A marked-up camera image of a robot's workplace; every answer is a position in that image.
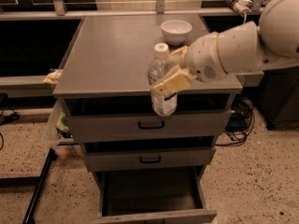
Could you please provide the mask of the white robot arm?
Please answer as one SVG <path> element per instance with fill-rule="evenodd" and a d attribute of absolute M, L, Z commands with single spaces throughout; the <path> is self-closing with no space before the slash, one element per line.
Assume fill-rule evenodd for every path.
<path fill-rule="evenodd" d="M 187 90 L 194 80 L 295 67 L 299 63 L 299 0 L 271 0 L 258 22 L 197 38 L 168 56 L 173 65 L 150 89 L 159 95 Z"/>

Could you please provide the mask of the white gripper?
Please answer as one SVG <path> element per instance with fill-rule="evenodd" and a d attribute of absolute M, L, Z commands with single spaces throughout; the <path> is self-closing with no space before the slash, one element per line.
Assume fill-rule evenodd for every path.
<path fill-rule="evenodd" d="M 218 33 L 197 38 L 189 47 L 183 46 L 169 54 L 169 61 L 189 70 L 202 82 L 214 82 L 226 78 L 217 53 Z M 185 91 L 192 85 L 193 75 L 188 69 L 178 68 L 151 87 L 159 95 Z"/>

